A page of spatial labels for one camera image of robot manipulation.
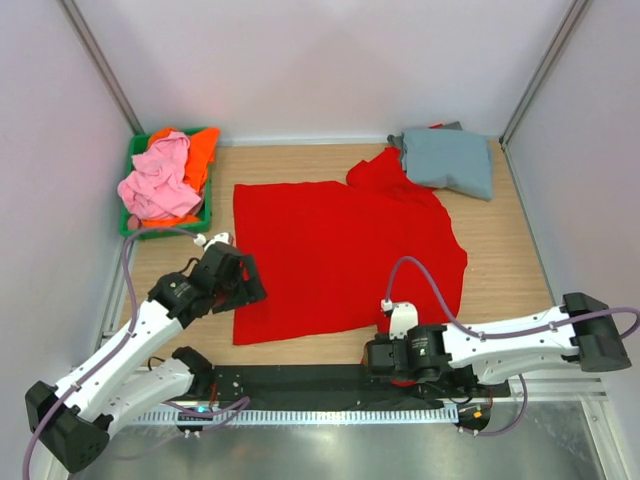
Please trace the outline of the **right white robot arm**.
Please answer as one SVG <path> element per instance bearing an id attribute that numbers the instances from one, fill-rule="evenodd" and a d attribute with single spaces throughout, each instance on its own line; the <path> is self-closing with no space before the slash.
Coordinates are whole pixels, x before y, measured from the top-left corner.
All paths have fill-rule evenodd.
<path id="1" fill-rule="evenodd" d="M 614 309 L 581 292 L 546 311 L 476 326 L 422 325 L 408 302 L 384 307 L 390 330 L 366 343 L 363 363 L 370 377 L 398 386 L 473 397 L 527 372 L 576 365 L 604 373 L 631 365 Z"/>

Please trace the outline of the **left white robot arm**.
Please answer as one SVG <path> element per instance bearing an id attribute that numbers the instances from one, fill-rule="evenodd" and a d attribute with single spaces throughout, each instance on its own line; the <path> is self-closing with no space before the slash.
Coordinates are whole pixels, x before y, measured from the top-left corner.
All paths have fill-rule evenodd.
<path id="1" fill-rule="evenodd" d="M 53 385 L 36 382 L 25 402 L 32 440 L 71 474 L 93 463 L 111 438 L 146 410 L 175 398 L 204 398 L 212 364 L 191 347 L 134 373 L 194 320 L 264 300 L 255 260 L 224 241 L 209 241 L 189 273 L 162 276 L 130 321 L 81 366 Z"/>

